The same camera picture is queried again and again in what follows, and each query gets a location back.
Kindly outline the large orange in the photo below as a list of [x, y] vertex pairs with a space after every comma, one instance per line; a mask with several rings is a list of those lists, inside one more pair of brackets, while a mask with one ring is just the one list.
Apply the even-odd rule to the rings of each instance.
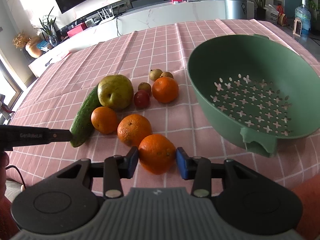
[[139, 114], [126, 116], [118, 125], [118, 139], [125, 145], [139, 146], [141, 141], [152, 134], [152, 127], [149, 120]]

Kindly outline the orange the camera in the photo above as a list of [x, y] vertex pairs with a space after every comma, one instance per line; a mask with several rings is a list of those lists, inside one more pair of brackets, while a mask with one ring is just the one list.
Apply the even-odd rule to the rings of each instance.
[[139, 147], [139, 161], [152, 174], [164, 174], [176, 161], [176, 147], [161, 134], [145, 137]]

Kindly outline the green cucumber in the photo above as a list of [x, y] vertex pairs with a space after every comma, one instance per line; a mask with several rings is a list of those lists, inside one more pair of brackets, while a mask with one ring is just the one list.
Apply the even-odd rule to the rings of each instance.
[[72, 147], [81, 146], [92, 135], [94, 126], [91, 122], [91, 115], [100, 106], [98, 85], [96, 85], [87, 98], [85, 98], [71, 125], [70, 132], [72, 133], [72, 139], [70, 143]]

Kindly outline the large yellow-green pear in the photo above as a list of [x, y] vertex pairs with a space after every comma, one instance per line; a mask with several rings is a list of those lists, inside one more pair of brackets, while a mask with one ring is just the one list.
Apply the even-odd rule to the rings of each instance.
[[134, 96], [131, 81], [124, 75], [108, 75], [98, 84], [98, 99], [102, 106], [114, 111], [127, 108]]

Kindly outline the green colander bowl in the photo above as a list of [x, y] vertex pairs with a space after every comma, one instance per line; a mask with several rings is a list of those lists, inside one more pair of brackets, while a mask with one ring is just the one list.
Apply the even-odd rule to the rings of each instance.
[[212, 127], [265, 157], [278, 141], [319, 129], [319, 76], [291, 49], [260, 35], [212, 38], [191, 53], [189, 78]]

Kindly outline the small orange on left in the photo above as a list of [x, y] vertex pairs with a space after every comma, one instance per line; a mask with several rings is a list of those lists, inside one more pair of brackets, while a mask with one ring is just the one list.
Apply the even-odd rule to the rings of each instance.
[[102, 134], [111, 134], [117, 130], [116, 112], [109, 107], [98, 107], [91, 114], [93, 127]]

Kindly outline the pink checkered tablecloth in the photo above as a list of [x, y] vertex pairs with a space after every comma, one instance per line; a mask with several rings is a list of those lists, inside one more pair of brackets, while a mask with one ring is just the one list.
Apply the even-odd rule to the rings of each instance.
[[[69, 129], [82, 102], [99, 81], [112, 74], [127, 76], [136, 91], [149, 82], [153, 68], [169, 71], [180, 87], [179, 97], [171, 104], [153, 97], [149, 108], [130, 106], [119, 118], [137, 112], [151, 123], [152, 131], [166, 136], [189, 155], [200, 155], [216, 163], [233, 158], [256, 169], [264, 176], [293, 188], [319, 173], [319, 131], [309, 138], [284, 144], [279, 155], [264, 158], [246, 152], [223, 139], [208, 123], [187, 76], [188, 56], [205, 40], [222, 35], [262, 34], [302, 56], [319, 74], [319, 62], [285, 31], [268, 22], [256, 20], [183, 22], [101, 42], [51, 64], [37, 80], [13, 116], [11, 125]], [[68, 166], [81, 158], [100, 162], [110, 155], [126, 154], [129, 148], [116, 134], [95, 132], [80, 147], [69, 142], [16, 147], [9, 152], [10, 164], [20, 170], [27, 185]], [[124, 192], [137, 187], [191, 188], [191, 181], [180, 178], [176, 167], [163, 175], [153, 175], [138, 165], [134, 179], [122, 180]]]

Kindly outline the red cherry tomato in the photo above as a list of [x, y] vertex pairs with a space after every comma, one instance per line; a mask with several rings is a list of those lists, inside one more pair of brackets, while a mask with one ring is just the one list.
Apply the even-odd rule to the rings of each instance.
[[133, 98], [134, 104], [137, 108], [146, 108], [150, 104], [150, 96], [144, 90], [139, 90]]

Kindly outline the orange on right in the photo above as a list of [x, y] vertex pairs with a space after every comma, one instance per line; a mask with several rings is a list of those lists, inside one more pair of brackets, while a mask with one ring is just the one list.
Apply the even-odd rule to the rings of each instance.
[[170, 77], [160, 77], [152, 85], [153, 97], [160, 103], [170, 103], [179, 95], [178, 83]]

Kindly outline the brown longan near tomato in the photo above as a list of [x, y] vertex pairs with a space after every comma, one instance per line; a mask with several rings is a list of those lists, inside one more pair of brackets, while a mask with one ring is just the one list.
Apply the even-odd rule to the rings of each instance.
[[143, 91], [147, 92], [149, 96], [152, 95], [151, 85], [149, 83], [147, 83], [147, 82], [141, 82], [138, 85], [138, 90], [143, 90]]

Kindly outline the orange gourd vase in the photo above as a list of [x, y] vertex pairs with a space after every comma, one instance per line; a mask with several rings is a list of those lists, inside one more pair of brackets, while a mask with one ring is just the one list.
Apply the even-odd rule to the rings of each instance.
[[29, 38], [29, 41], [25, 45], [25, 49], [31, 57], [37, 59], [43, 54], [43, 51], [37, 47], [41, 42], [42, 38], [39, 36]]

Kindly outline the brown longan far right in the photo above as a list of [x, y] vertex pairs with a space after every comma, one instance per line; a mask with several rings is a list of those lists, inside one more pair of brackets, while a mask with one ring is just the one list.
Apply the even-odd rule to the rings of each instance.
[[163, 72], [161, 74], [161, 77], [169, 77], [169, 78], [174, 79], [174, 76], [170, 72]]

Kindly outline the brown longan far left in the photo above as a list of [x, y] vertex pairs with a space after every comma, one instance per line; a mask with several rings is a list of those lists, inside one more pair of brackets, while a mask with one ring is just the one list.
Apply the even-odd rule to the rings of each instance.
[[161, 77], [163, 71], [161, 69], [152, 69], [149, 72], [149, 78], [151, 81], [156, 81], [158, 78]]

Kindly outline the small potted green plant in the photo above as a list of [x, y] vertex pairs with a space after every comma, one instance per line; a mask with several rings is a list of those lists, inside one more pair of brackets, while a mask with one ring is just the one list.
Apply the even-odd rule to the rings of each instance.
[[58, 39], [55, 31], [55, 22], [56, 18], [52, 18], [50, 15], [53, 11], [54, 7], [50, 10], [46, 17], [39, 18], [40, 27], [37, 27], [37, 30], [41, 30], [43, 34], [45, 34], [45, 39], [50, 43], [52, 47], [56, 47], [58, 45]]

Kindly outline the pink box on cabinet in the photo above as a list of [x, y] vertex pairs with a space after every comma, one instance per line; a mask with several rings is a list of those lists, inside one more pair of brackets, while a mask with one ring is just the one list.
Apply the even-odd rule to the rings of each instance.
[[71, 30], [67, 31], [67, 35], [69, 37], [72, 37], [82, 31], [84, 31], [87, 28], [87, 25], [85, 23], [80, 23], [79, 25], [76, 25], [74, 28]]

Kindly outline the white wifi router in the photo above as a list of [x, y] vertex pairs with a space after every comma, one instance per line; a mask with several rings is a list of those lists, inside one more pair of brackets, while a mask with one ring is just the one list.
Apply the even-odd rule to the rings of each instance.
[[101, 19], [100, 23], [105, 23], [116, 18], [116, 13], [114, 12], [112, 5], [101, 8], [97, 13]]

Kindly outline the white marble tv cabinet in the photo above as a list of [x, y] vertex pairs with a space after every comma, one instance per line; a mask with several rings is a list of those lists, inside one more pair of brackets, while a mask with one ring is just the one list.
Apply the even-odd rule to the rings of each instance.
[[45, 71], [48, 62], [56, 63], [68, 52], [74, 53], [99, 42], [111, 40], [118, 37], [119, 34], [126, 35], [134, 31], [163, 25], [217, 18], [226, 19], [224, 0], [205, 0], [178, 4], [168, 2], [151, 5], [124, 13], [114, 20], [85, 29], [43, 54], [29, 64], [29, 68], [36, 77], [39, 77]]

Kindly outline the silver trash can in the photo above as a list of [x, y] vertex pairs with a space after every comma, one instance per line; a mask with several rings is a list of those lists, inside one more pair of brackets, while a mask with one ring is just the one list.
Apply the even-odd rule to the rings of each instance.
[[247, 19], [247, 0], [224, 0], [227, 20]]

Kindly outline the pink small heater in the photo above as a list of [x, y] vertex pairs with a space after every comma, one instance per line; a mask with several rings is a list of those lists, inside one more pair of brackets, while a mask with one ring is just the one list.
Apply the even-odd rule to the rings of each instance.
[[293, 24], [293, 34], [295, 36], [301, 37], [302, 33], [302, 21], [300, 18], [296, 17]]

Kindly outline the white plastic bag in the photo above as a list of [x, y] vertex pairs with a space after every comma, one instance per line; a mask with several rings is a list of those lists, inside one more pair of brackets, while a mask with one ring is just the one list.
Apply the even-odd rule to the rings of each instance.
[[277, 23], [279, 12], [270, 4], [264, 7], [266, 10], [266, 20], [268, 22]]

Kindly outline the blue water jug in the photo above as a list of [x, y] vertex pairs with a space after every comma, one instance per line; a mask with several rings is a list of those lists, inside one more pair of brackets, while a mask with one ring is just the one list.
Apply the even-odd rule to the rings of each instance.
[[311, 28], [311, 13], [306, 6], [306, 0], [302, 0], [301, 5], [295, 9], [295, 18], [296, 17], [302, 21], [301, 35], [308, 35]]

